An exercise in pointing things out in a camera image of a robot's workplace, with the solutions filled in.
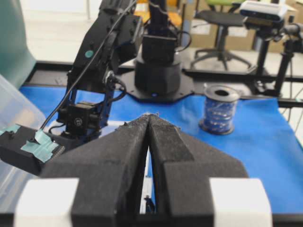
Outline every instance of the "chair base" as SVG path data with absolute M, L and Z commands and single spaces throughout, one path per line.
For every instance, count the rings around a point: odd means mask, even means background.
M 201 57 L 198 57 L 199 53 L 206 53 L 206 54 Z M 228 71 L 227 61 L 230 61 L 232 59 L 246 64 L 248 66 L 248 69 L 252 66 L 252 64 L 249 61 L 231 53 L 230 51 L 226 51 L 226 50 L 219 51 L 217 49 L 202 49 L 202 50 L 197 50 L 195 52 L 195 60 L 191 62 L 190 68 L 193 69 L 194 65 L 197 62 L 203 61 L 208 58 L 218 58 L 218 61 L 222 61 L 226 71 Z

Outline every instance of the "plastic container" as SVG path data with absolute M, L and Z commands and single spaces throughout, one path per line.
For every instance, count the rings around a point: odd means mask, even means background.
M 0 129 L 21 124 L 38 129 L 43 113 L 0 75 Z M 26 182 L 36 176 L 0 160 L 0 213 L 14 212 Z
M 23 94 L 0 75 L 0 128 L 21 124 L 38 129 L 45 116 Z

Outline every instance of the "spool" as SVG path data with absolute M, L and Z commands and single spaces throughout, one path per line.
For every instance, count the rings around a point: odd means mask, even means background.
M 215 135 L 232 133 L 232 121 L 240 94 L 230 87 L 216 85 L 208 87 L 205 96 L 204 116 L 199 126 Z

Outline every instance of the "wall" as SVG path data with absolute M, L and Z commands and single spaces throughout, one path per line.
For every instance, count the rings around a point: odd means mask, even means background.
M 86 13 L 87 0 L 21 0 L 22 8 L 26 11 L 50 11 Z M 102 0 L 90 0 L 92 15 L 98 13 Z

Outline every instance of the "office chair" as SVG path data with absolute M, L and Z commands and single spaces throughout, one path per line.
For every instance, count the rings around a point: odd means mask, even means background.
M 206 0 L 209 8 L 211 10 L 202 10 L 195 15 L 195 19 L 202 19 L 210 24 L 218 25 L 217 38 L 215 42 L 214 49 L 202 49 L 197 50 L 195 52 L 195 60 L 191 62 L 191 68 L 194 67 L 199 61 L 208 59 L 208 58 L 218 58 L 219 61 L 222 61 L 225 70 L 228 70 L 227 61 L 232 59 L 238 60 L 247 64 L 248 68 L 252 65 L 249 61 L 231 53 L 224 49 L 226 36 L 228 35 L 228 28 L 242 27 L 244 17 L 238 13 L 234 13 L 236 9 L 238 9 L 241 5 L 239 2 L 243 2 L 244 0 L 240 0 L 237 3 L 234 3 L 235 0 Z M 220 12 L 216 11 L 215 5 L 220 5 Z M 223 12 L 223 6 L 232 6 L 228 12 Z M 205 55 L 198 57 L 199 53 L 206 53 Z
M 27 48 L 20 0 L 1 1 L 0 34 L 0 74 L 19 89 L 36 63 Z

